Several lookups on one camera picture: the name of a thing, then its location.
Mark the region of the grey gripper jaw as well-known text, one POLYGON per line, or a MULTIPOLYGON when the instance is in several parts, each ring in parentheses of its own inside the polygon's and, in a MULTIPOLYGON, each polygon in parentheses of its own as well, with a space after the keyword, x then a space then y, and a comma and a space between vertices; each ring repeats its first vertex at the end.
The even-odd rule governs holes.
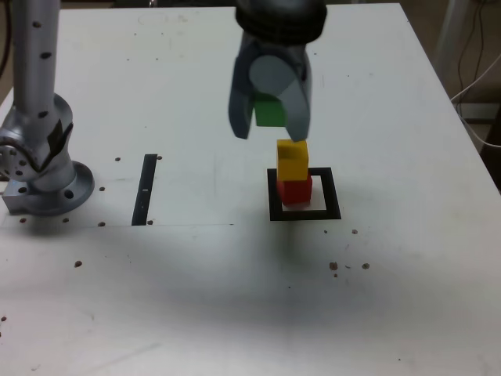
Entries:
POLYGON ((308 138, 311 119, 311 68, 301 53, 292 63, 274 55, 258 57, 250 66, 254 88, 277 99, 284 112, 285 128, 294 142, 308 138))
POLYGON ((235 137, 247 139, 251 129, 256 88, 251 81, 251 65, 258 57, 257 40, 243 34, 240 50, 234 63, 229 94, 229 122, 235 137))

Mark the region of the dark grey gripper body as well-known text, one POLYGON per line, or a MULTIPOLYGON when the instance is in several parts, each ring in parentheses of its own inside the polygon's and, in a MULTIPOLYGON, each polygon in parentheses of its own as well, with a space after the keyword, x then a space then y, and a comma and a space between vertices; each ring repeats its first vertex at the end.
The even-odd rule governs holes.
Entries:
POLYGON ((256 45, 261 55, 276 55, 292 63, 301 78, 308 78, 308 54, 304 45, 276 45, 263 42, 248 33, 243 33, 242 48, 249 45, 256 45))

